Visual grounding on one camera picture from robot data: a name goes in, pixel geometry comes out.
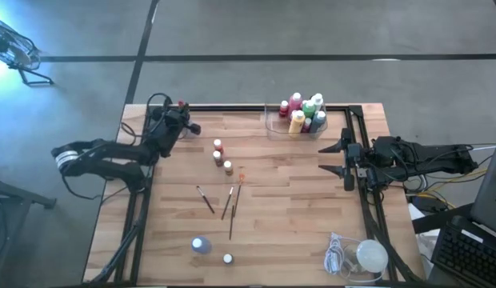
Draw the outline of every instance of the wooden table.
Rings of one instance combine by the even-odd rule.
[[[369,138],[389,135],[382,104],[362,104]],[[128,105],[122,120],[141,133],[144,105]],[[342,154],[318,154],[333,145],[343,113],[328,113],[328,129],[316,141],[272,141],[264,113],[192,112],[202,134],[175,145],[171,157],[160,159],[142,247],[139,285],[343,285],[327,274],[323,259],[331,232],[365,239],[358,192],[345,192],[342,180],[318,165],[341,165]],[[234,175],[227,176],[212,159],[213,140],[220,138]],[[119,142],[130,142],[119,132]],[[238,175],[246,176],[229,241],[230,201],[220,219],[229,190],[237,192]],[[212,214],[196,190],[200,185],[216,213]],[[110,182],[104,196],[124,186]],[[84,279],[95,276],[118,248],[128,193],[114,196],[100,209]],[[390,240],[405,263],[423,277],[410,214],[400,189],[385,192],[383,202]],[[203,235],[213,244],[210,254],[190,248]],[[235,263],[226,266],[230,253]],[[126,262],[126,274],[130,260]]]

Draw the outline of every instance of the small bottle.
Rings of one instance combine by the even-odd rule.
[[[315,110],[320,111],[322,108],[322,104],[324,103],[324,101],[322,100],[322,94],[317,93],[316,95],[312,96],[310,100],[314,102]]]
[[[223,255],[223,262],[227,265],[230,265],[232,263],[234,263],[234,257],[232,256],[232,254],[225,254]]]
[[[293,113],[293,119],[289,126],[289,136],[296,138],[302,132],[303,123],[305,122],[305,114],[301,110]]]
[[[305,117],[312,118],[315,113],[315,105],[314,101],[306,101],[303,104],[303,113],[305,113]]]
[[[289,99],[289,109],[287,111],[287,117],[289,121],[292,120],[292,113],[294,110],[299,110],[302,105],[302,95],[300,93],[294,93]]]
[[[310,118],[305,119],[305,123],[303,123],[302,133],[309,133],[311,123],[312,123],[312,119]]]
[[[282,104],[280,104],[280,117],[284,118],[285,116],[287,116],[287,111],[289,110],[289,103],[284,100],[282,101]]]
[[[214,158],[214,161],[216,162],[216,166],[218,166],[218,167],[223,166],[223,157],[222,157],[222,153],[220,151],[213,152],[213,158]]]
[[[232,163],[230,161],[225,161],[223,163],[223,167],[225,167],[225,174],[231,176],[234,173],[234,169],[232,168]]]
[[[214,140],[214,149],[216,151],[219,151],[221,154],[223,154],[222,140],[220,140],[220,139]]]
[[[191,240],[191,249],[194,252],[198,252],[201,254],[207,254],[211,251],[212,245],[209,240],[203,236],[198,236]]]
[[[326,122],[326,113],[324,111],[319,111],[315,114],[312,123],[310,124],[311,134],[316,134],[321,131],[321,126]]]

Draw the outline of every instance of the gray floor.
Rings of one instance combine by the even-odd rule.
[[[0,18],[51,56],[136,55],[150,0],[0,0]],[[496,53],[491,0],[161,0],[147,54]],[[65,191],[50,150],[112,139],[134,64],[44,63],[57,85],[28,88],[0,63],[0,178],[49,197],[33,206],[5,286],[76,284],[97,202]],[[424,144],[496,141],[496,61],[144,63],[134,103],[154,92],[189,102],[383,102],[390,131]],[[490,152],[474,152],[477,160]],[[94,177],[70,180],[102,192]],[[442,190],[456,205],[478,183]]]

